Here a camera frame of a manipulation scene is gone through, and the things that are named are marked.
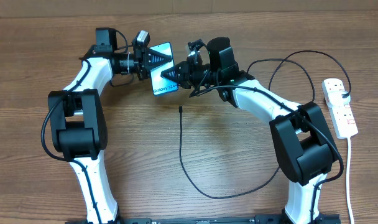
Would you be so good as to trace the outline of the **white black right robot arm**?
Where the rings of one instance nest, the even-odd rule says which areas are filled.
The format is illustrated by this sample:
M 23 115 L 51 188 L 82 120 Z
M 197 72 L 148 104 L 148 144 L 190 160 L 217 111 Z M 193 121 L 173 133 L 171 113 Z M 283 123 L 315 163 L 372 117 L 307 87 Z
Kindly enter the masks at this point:
M 190 42 L 188 49 L 187 59 L 162 71 L 161 77 L 192 89 L 192 96 L 217 90 L 223 101 L 270 127 L 279 169 L 289 180 L 288 201 L 280 215 L 256 215 L 255 223 L 340 223 L 339 215 L 318 210 L 322 185 L 344 171 L 321 108 L 313 101 L 301 105 L 285 100 L 240 70 L 227 37 Z

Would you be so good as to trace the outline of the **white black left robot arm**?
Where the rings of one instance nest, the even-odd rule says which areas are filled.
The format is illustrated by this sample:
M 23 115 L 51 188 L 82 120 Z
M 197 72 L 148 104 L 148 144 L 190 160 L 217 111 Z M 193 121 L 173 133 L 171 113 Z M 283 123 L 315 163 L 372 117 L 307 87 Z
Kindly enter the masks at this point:
M 81 57 L 81 70 L 60 91 L 48 94 L 48 113 L 41 129 L 51 127 L 52 142 L 60 157 L 76 174 L 86 204 L 85 223 L 123 223 L 117 201 L 109 185 L 104 150 L 108 130 L 100 95 L 113 77 L 136 74 L 140 80 L 155 78 L 162 69 L 173 66 L 170 42 L 149 46 L 150 35 L 141 30 L 130 44 L 118 46 L 120 31 L 101 27 L 95 30 L 96 42 Z

